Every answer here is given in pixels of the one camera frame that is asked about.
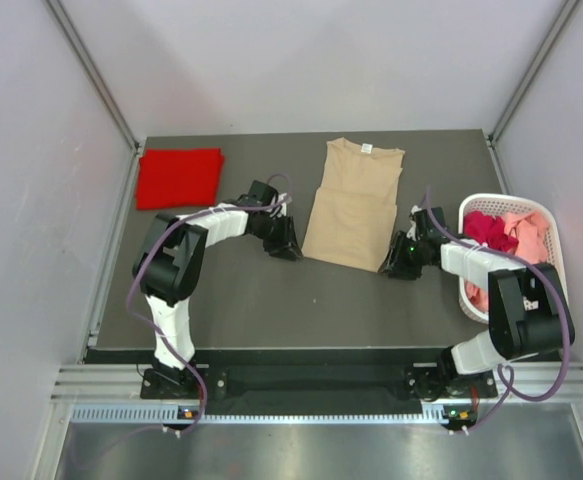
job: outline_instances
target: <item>white wall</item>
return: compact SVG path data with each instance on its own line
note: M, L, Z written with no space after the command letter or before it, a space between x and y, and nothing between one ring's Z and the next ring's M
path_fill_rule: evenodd
M583 2L500 143L514 192L555 215L583 358Z
M0 1L0 479L24 477L83 340L129 159L44 3Z
M562 0L64 0L138 136L490 131Z

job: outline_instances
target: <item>tan garment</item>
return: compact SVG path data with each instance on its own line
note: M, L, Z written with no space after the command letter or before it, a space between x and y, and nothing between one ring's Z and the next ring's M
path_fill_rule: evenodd
M344 138L327 142L302 251L308 258L377 272L389 250L404 151L362 150Z

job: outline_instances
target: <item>gray floor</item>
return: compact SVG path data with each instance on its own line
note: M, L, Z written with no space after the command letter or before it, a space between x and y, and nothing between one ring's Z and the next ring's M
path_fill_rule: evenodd
M325 142L340 136L406 151L397 202L400 228L408 227L409 210L427 185L433 203L444 208L453 226L465 197L500 191L479 130L165 137L150 138L147 148L222 148L226 162L219 200L245 193L253 179L287 173L294 182L290 213L302 245L322 180ZM99 348L154 346L152 332L124 308L131 266L154 216L138 212L134 204L129 208ZM143 298L135 306L149 313ZM273 259L256 238L242 237L206 252L191 300L191 329L195 344L206 348L420 347L466 340L483 327L461 312L455 277L435 268L417 282L389 280L316 260Z
M203 425L178 441L158 429L97 461L135 428L73 425L56 478L583 480L569 405L508 405L468 437L424 425Z

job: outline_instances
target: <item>folded red cloth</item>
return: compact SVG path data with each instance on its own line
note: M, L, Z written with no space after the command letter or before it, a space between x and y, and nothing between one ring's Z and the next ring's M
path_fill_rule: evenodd
M504 220L482 212L471 212L464 217L463 231L478 243L489 248L510 252L518 246L518 239L504 233Z
M215 205L223 164L219 148L147 150L140 159L137 209Z

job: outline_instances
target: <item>white laundry basket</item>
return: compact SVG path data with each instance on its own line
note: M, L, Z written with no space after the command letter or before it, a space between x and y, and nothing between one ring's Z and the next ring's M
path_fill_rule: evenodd
M464 216L468 213L479 211L485 215L501 216L507 212L529 213L539 211L542 216L549 222L549 230L544 237L544 245L549 252L548 262L552 264L558 272L564 298L568 301L567 282L564 275L564 263L562 261L562 250L560 249L560 238L558 236L558 227L551 212L539 203L520 197L510 195L498 195L494 193L478 193L467 197L460 205L460 215L458 219L458 231L462 232ZM467 297L464 288L464 279L460 278L460 308L472 320L481 323L489 323L488 313L483 313L473 306Z

